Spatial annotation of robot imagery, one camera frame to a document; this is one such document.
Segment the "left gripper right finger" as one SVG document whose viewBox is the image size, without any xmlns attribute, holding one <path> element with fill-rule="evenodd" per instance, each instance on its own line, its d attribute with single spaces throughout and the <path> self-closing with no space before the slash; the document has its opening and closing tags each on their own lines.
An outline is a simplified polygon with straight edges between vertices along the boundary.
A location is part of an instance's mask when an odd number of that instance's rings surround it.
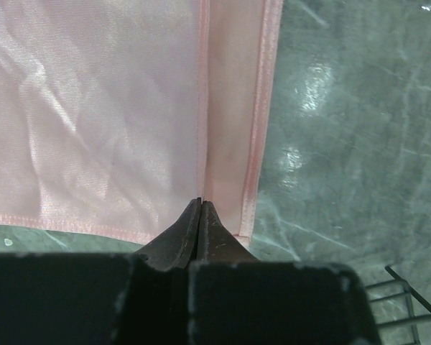
<svg viewBox="0 0 431 345">
<path fill-rule="evenodd" d="M 190 344 L 379 344 L 365 288 L 348 266 L 262 262 L 201 208 L 188 281 Z"/>
</svg>

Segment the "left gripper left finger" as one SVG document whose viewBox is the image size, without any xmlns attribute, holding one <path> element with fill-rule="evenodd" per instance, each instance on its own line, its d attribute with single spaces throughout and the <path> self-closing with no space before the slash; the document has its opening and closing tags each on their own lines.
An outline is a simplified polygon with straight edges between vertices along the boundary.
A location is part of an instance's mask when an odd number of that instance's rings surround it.
<svg viewBox="0 0 431 345">
<path fill-rule="evenodd" d="M 133 253 L 0 253 L 0 344 L 185 344 L 200 212 Z"/>
</svg>

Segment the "pink satin napkin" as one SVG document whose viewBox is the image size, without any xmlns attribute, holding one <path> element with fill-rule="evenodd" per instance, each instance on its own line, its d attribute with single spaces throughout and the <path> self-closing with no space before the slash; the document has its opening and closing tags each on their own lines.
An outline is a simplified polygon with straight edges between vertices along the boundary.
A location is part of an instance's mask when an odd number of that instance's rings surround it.
<svg viewBox="0 0 431 345">
<path fill-rule="evenodd" d="M 0 224 L 251 241 L 281 1 L 0 1 Z"/>
</svg>

